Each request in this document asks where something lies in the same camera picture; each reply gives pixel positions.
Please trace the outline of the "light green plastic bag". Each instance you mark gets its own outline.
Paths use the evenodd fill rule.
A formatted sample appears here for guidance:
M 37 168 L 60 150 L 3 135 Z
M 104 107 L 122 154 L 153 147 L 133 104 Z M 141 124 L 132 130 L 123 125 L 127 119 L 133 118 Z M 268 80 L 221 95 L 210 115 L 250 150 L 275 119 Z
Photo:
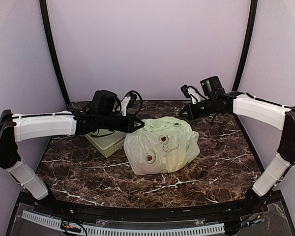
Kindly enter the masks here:
M 136 175 L 173 173 L 199 154 L 199 133 L 174 117 L 144 119 L 144 127 L 125 136 L 124 152 Z

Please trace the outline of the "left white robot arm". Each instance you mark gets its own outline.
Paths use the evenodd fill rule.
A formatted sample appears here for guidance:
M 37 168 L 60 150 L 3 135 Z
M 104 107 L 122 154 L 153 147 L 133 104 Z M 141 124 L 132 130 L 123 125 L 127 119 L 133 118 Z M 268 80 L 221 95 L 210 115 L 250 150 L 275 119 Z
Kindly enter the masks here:
M 136 115 L 99 115 L 83 111 L 61 111 L 46 114 L 13 114 L 4 110 L 0 117 L 0 168 L 9 172 L 20 185 L 40 201 L 48 214 L 59 211 L 59 202 L 54 200 L 51 190 L 27 165 L 18 153 L 17 144 L 30 139 L 51 136 L 78 136 L 99 129 L 132 133 L 144 122 Z

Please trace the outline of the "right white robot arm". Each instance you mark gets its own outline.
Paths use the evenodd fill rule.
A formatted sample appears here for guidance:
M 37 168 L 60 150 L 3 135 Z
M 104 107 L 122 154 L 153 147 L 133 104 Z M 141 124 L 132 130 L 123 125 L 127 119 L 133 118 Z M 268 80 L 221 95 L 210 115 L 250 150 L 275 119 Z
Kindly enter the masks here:
M 230 113 L 251 118 L 281 132 L 279 147 L 270 164 L 252 185 L 254 194 L 241 203 L 245 213 L 252 213 L 264 196 L 295 165 L 295 106 L 279 105 L 248 93 L 232 91 L 212 98 L 205 98 L 190 86 L 183 86 L 182 93 L 191 101 L 182 110 L 188 120 L 204 118 L 211 114 Z

